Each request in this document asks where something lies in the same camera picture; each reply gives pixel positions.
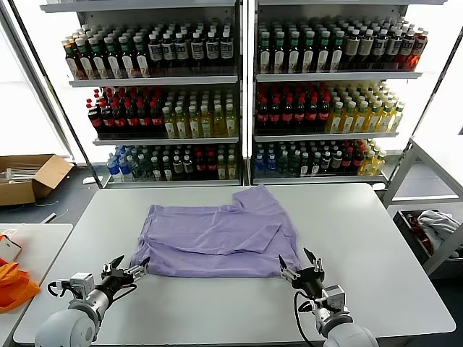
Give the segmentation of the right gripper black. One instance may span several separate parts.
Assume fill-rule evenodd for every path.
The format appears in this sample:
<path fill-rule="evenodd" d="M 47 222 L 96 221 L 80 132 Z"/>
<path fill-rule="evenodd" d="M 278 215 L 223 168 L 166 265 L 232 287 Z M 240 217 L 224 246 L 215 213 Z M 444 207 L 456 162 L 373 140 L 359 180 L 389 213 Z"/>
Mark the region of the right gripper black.
<path fill-rule="evenodd" d="M 303 290 L 312 299 L 319 299 L 322 297 L 322 290 L 325 288 L 323 285 L 325 272 L 323 271 L 322 259 L 317 258 L 313 252 L 305 247 L 303 251 L 312 267 L 296 272 L 288 267 L 282 256 L 279 255 L 280 276 L 286 281 L 291 281 L 292 288 Z"/>

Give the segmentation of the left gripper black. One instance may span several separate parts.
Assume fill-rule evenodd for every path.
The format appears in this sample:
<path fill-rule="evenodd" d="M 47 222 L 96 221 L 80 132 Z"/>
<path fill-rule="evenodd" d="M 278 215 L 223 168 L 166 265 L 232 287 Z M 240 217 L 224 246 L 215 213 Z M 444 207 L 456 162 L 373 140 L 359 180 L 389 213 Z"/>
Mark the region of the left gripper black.
<path fill-rule="evenodd" d="M 123 273 L 117 273 L 118 266 L 124 259 L 124 255 L 114 258 L 112 261 L 104 263 L 102 269 L 102 282 L 95 286 L 95 290 L 101 291 L 109 301 L 114 300 L 115 294 L 129 282 L 136 282 L 148 273 L 150 257 L 146 257 L 139 265 L 134 265 Z"/>

